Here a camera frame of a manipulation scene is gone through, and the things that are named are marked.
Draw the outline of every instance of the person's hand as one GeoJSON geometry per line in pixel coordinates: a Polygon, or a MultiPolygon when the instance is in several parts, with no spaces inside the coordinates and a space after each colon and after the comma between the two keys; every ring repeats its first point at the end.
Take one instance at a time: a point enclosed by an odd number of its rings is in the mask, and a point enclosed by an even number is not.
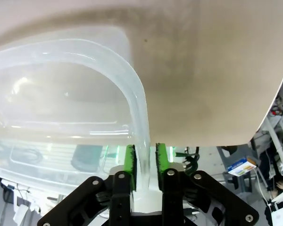
{"type": "Polygon", "coordinates": [[[272,194],[273,199],[278,196],[278,190],[273,190],[270,192],[272,194]]]}
{"type": "Polygon", "coordinates": [[[278,188],[283,190],[283,181],[282,180],[278,181],[276,184],[277,184],[278,188]]]}

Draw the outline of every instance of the plastic container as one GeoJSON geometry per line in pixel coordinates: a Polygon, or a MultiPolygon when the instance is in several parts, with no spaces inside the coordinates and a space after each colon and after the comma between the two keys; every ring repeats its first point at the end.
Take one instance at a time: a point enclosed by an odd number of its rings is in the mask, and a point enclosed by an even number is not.
{"type": "Polygon", "coordinates": [[[147,186],[145,94],[117,53],[78,39],[0,52],[0,177],[68,194],[89,176],[107,177],[127,144],[147,186]]]}

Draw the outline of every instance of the screw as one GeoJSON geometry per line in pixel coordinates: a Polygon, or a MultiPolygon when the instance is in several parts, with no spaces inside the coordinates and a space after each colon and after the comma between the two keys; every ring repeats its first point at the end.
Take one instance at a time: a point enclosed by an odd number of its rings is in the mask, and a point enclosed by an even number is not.
{"type": "Polygon", "coordinates": [[[168,174],[169,176],[173,176],[173,175],[175,174],[175,172],[174,172],[173,170],[169,170],[169,171],[167,172],[167,174],[168,174]]]}
{"type": "Polygon", "coordinates": [[[247,221],[247,222],[252,222],[253,220],[254,220],[254,218],[253,218],[253,216],[252,215],[247,215],[246,217],[245,217],[245,220],[247,221]]]}
{"type": "Polygon", "coordinates": [[[195,178],[196,180],[200,180],[200,179],[201,179],[201,175],[200,175],[200,174],[195,174],[195,175],[194,175],[194,178],[195,178]]]}

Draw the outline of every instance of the beige surface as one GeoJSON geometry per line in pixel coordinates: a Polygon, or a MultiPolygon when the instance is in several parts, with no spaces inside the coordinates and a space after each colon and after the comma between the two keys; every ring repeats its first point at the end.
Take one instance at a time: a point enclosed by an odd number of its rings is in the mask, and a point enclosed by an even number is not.
{"type": "Polygon", "coordinates": [[[120,26],[144,85],[153,143],[248,142],[283,78],[283,1],[128,2],[0,1],[0,46],[58,28],[120,26]]]}

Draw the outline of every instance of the bolt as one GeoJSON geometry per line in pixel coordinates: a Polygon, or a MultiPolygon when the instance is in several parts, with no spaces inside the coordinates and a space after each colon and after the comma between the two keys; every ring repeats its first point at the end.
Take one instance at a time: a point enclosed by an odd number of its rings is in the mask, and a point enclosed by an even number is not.
{"type": "Polygon", "coordinates": [[[253,218],[252,215],[247,215],[247,216],[245,217],[245,220],[246,220],[247,222],[252,222],[252,221],[254,220],[254,218],[253,218]]]}
{"type": "Polygon", "coordinates": [[[169,171],[167,172],[167,174],[168,174],[169,176],[173,176],[173,175],[175,174],[175,172],[174,172],[173,170],[169,170],[169,171]]]}
{"type": "Polygon", "coordinates": [[[200,174],[195,174],[195,175],[194,175],[194,178],[195,178],[196,180],[200,180],[200,179],[201,179],[201,175],[200,175],[200,174]]]}

